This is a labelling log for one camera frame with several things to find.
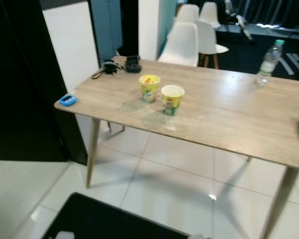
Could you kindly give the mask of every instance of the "black mat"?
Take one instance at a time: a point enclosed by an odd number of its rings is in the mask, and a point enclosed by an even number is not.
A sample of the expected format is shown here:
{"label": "black mat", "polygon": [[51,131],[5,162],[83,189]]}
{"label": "black mat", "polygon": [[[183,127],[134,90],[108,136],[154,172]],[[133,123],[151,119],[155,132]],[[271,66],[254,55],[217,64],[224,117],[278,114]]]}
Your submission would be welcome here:
{"label": "black mat", "polygon": [[295,75],[289,75],[281,63],[278,63],[273,76],[299,80],[299,69],[292,63],[285,53],[299,52],[299,39],[288,39],[274,36],[253,35],[256,44],[238,33],[217,32],[217,43],[229,48],[228,52],[218,54],[219,68],[228,71],[238,71],[257,74],[265,53],[276,39],[285,41],[283,59],[288,63]]}
{"label": "black mat", "polygon": [[72,194],[43,239],[59,231],[74,232],[75,239],[186,239],[188,235],[147,221],[84,195]]}

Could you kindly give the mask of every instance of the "white plastic chair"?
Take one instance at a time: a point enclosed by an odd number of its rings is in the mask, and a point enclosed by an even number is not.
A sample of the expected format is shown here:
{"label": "white plastic chair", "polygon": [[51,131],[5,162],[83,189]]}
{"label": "white plastic chair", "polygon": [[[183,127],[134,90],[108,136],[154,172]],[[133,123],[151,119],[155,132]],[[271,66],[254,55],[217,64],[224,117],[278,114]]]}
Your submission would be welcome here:
{"label": "white plastic chair", "polygon": [[197,26],[193,23],[185,22],[175,24],[158,61],[186,66],[197,66]]}
{"label": "white plastic chair", "polygon": [[216,44],[216,34],[211,24],[203,21],[197,21],[196,24],[198,30],[198,52],[201,53],[200,61],[202,61],[206,55],[204,67],[208,67],[208,55],[213,54],[215,68],[219,69],[217,54],[229,51],[229,49]]}
{"label": "white plastic chair", "polygon": [[218,21],[216,3],[205,2],[200,12],[198,20],[211,24],[213,28],[219,28],[221,25]]}
{"label": "white plastic chair", "polygon": [[196,23],[198,19],[199,8],[193,4],[184,4],[178,11],[175,24],[180,22]]}

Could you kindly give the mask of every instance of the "table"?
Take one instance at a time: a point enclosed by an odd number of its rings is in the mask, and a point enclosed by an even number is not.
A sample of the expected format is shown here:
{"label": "table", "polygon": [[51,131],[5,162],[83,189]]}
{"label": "table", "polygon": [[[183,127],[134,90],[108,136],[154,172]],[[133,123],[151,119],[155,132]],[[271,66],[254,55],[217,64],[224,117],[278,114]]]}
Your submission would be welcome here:
{"label": "table", "polygon": [[[124,64],[125,57],[114,60]],[[75,90],[77,103],[57,109],[93,118],[87,184],[92,176],[100,120],[107,120],[193,143],[285,165],[262,238],[269,237],[299,173],[299,82],[274,78],[263,88],[255,75],[141,60],[139,74],[103,74]],[[185,96],[177,116],[164,115],[161,93],[154,103],[141,99],[139,77],[157,74],[161,86],[179,85]]]}

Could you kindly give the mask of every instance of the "plastic water bottle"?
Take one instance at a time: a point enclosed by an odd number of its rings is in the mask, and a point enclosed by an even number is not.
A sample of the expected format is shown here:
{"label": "plastic water bottle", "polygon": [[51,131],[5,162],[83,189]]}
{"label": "plastic water bottle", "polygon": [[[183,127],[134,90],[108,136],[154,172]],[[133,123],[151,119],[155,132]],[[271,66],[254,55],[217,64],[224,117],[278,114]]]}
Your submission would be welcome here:
{"label": "plastic water bottle", "polygon": [[275,44],[267,51],[264,61],[261,64],[259,73],[256,75],[256,84],[263,86],[268,82],[268,78],[272,75],[276,65],[283,53],[284,40],[276,40]]}

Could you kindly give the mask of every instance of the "paper cup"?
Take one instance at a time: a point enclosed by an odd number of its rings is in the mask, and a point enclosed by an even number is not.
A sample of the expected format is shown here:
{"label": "paper cup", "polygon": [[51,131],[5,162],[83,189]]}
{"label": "paper cup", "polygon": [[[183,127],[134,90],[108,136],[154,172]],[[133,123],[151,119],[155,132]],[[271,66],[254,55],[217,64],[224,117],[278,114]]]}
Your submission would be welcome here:
{"label": "paper cup", "polygon": [[156,75],[144,75],[140,78],[143,100],[146,102],[153,102],[156,100],[159,83],[160,77]]}
{"label": "paper cup", "polygon": [[177,108],[179,107],[180,100],[185,94],[185,90],[180,86],[164,86],[161,90],[163,94],[163,112],[166,115],[174,116],[176,115]]}

